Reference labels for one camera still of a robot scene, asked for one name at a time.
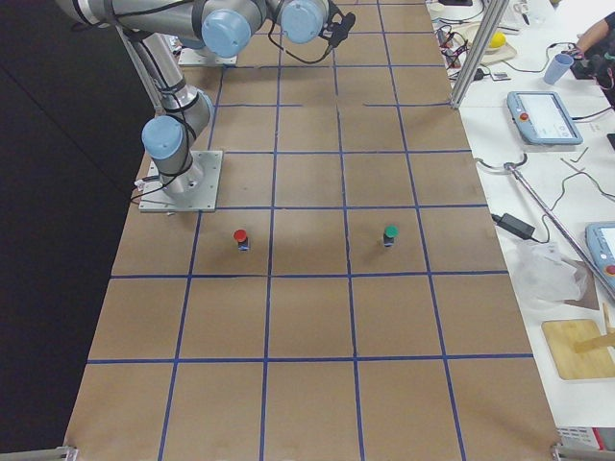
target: power adapter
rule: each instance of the power adapter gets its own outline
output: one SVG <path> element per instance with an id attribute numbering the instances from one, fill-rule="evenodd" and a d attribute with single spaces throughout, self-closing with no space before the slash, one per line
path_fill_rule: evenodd
<path id="1" fill-rule="evenodd" d="M 476 73 L 474 74 L 474 82 L 478 81 L 478 80 L 482 80 L 485 76 L 485 73 L 482 69 L 477 69 Z"/>
<path id="2" fill-rule="evenodd" d="M 535 231 L 534 227 L 530 226 L 528 223 L 524 223 L 520 219 L 517 219 L 508 213 L 504 213 L 502 216 L 492 214 L 491 219 L 493 219 L 493 222 L 496 223 L 496 226 L 499 228 L 509 231 L 524 240 L 530 240 Z"/>

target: blue plastic cup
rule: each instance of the blue plastic cup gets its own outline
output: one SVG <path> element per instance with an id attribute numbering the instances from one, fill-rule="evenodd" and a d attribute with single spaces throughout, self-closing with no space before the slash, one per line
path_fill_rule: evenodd
<path id="1" fill-rule="evenodd" d="M 570 69 L 574 61 L 575 59 L 572 56 L 564 53 L 553 56 L 553 59 L 549 63 L 549 67 L 547 67 L 547 72 L 545 72 L 545 76 L 543 77 L 545 84 L 553 85 L 561 79 L 561 76 Z"/>

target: white table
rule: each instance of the white table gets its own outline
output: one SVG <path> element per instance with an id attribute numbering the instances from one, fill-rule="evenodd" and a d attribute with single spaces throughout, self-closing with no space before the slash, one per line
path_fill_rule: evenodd
<path id="1" fill-rule="evenodd" d="M 562 0 L 555 11 L 548 0 L 529 0 L 529 7 L 530 26 L 523 28 L 518 36 L 507 37 L 518 52 L 510 63 L 523 69 L 540 69 L 545 64 L 545 48 L 548 45 L 559 41 L 577 41 L 577 34 L 615 10 L 612 2 L 603 0 Z M 443 16 L 456 19 L 471 16 L 479 10 L 480 5 L 447 7 Z M 550 57 L 562 49 L 554 48 Z M 577 81 L 572 73 L 567 73 L 555 85 L 546 85 L 542 81 L 542 73 L 520 73 L 502 63 L 493 64 L 490 68 L 492 71 L 508 73 L 512 80 L 492 82 L 485 77 L 482 81 L 472 83 L 460 108 L 474 156 L 490 164 L 503 165 L 506 161 L 517 161 L 525 149 L 505 107 L 505 97 L 509 91 L 556 91 L 572 116 L 583 116 L 608 107 L 603 93 L 593 81 Z M 607 133 L 615 132 L 615 113 L 610 110 L 589 122 L 578 123 L 578 127 L 584 142 L 575 152 L 529 153 L 529 162 L 521 169 L 529 183 L 549 205 L 559 195 L 562 179 L 575 173 L 560 158 L 578 158 L 586 147 L 587 153 L 576 166 L 584 167 L 607 192 L 615 193 L 615 151 L 606 139 Z M 491 211 L 500 215 L 507 212 L 534 225 L 535 236 L 543 239 L 545 231 L 540 222 L 542 210 L 521 185 L 511 176 L 493 175 L 482 168 L 479 171 Z M 583 176 L 568 181 L 566 190 L 555 214 L 577 241 L 584 245 L 586 225 L 615 220 L 615 204 L 602 197 Z M 551 240 L 557 242 L 560 251 L 578 259 L 553 225 L 550 228 Z M 501 229 L 498 229 L 498 235 L 514 281 L 515 268 L 519 263 L 520 240 Z M 520 296 L 523 287 L 517 285 L 515 289 L 555 424 L 559 427 L 615 427 L 615 378 L 561 379 L 541 329 L 545 321 L 581 318 L 592 319 L 603 329 L 602 313 L 564 303 L 529 301 Z M 599 299 L 605 301 L 600 287 L 598 291 Z M 610 313 L 611 318 L 615 318 L 613 305 L 610 306 Z"/>

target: red bottle cap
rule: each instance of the red bottle cap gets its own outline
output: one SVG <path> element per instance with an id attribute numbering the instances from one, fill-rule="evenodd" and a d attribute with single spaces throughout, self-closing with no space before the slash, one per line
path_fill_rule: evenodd
<path id="1" fill-rule="evenodd" d="M 236 230 L 233 234 L 233 238 L 237 243 L 243 243 L 248 239 L 248 232 L 244 229 Z"/>

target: person's hand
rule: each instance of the person's hand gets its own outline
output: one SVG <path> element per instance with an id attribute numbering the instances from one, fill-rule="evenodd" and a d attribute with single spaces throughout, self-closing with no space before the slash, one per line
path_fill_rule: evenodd
<path id="1" fill-rule="evenodd" d="M 574 46 L 568 50 L 562 51 L 563 54 L 572 56 L 575 61 L 580 61 L 585 58 L 585 55 L 580 51 L 577 46 Z"/>

